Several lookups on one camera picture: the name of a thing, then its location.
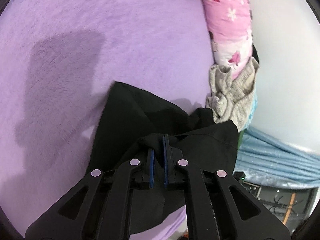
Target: pink pillow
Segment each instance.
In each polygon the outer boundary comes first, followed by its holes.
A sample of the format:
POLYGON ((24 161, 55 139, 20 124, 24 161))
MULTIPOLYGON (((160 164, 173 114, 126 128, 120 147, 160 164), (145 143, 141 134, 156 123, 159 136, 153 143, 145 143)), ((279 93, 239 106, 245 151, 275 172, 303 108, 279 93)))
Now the pink pillow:
POLYGON ((249 0, 203 0, 216 64, 232 68, 236 78, 252 55, 249 0))

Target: black cloth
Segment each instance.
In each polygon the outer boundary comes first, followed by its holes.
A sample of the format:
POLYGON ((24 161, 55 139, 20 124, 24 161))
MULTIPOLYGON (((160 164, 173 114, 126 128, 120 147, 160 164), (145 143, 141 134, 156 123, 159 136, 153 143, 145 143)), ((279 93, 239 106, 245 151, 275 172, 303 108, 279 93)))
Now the black cloth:
POLYGON ((260 64, 259 57, 258 57, 258 52, 256 47, 252 44, 252 57, 260 64))
POLYGON ((184 205, 182 191, 164 190, 163 134, 203 170, 232 173, 235 166, 239 134, 232 121, 215 124, 212 111, 204 108, 188 116, 162 98, 116 82, 101 116, 87 172, 116 169, 148 148, 155 149, 154 188, 134 191, 131 234, 159 225, 184 205))

